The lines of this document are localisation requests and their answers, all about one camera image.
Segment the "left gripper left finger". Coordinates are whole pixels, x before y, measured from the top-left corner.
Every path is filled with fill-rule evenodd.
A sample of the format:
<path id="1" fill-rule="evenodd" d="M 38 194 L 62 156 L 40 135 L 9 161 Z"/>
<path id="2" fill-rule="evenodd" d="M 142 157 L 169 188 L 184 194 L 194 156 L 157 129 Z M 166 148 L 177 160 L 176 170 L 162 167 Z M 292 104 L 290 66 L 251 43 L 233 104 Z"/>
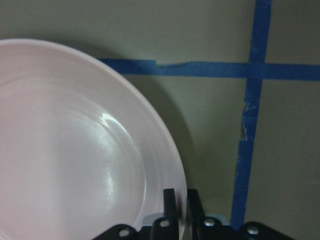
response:
<path id="1" fill-rule="evenodd" d="M 173 188 L 163 190 L 163 215 L 151 227 L 150 240 L 179 240 L 179 214 Z"/>

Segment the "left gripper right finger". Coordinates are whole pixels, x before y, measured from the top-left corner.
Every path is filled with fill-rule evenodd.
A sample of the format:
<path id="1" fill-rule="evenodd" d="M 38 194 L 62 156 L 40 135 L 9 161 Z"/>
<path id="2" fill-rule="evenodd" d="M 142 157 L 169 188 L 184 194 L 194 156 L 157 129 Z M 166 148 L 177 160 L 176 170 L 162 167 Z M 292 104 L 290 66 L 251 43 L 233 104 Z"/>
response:
<path id="1" fill-rule="evenodd" d="M 199 193 L 196 189 L 187 189 L 188 217 L 187 222 L 192 240 L 206 240 L 205 212 Z"/>

